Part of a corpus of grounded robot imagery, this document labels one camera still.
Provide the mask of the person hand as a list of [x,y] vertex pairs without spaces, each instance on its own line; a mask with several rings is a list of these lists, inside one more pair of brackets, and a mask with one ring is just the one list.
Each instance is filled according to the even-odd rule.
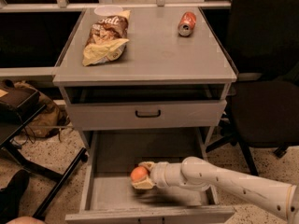
[[6,224],[47,224],[45,221],[34,217],[16,217],[7,221]]

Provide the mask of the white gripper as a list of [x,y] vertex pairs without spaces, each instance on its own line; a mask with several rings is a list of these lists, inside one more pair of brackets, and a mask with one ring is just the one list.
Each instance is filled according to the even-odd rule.
[[139,163],[139,166],[146,168],[150,172],[150,178],[146,176],[142,180],[133,181],[132,186],[135,189],[152,189],[154,185],[159,189],[169,187],[165,178],[168,162],[154,163],[153,161],[142,161]]

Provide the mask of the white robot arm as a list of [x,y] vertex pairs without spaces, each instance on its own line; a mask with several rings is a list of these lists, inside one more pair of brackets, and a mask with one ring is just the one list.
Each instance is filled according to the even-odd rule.
[[130,177],[135,189],[178,187],[204,191],[216,186],[288,224],[299,224],[298,185],[223,169],[196,157],[179,163],[143,161]]

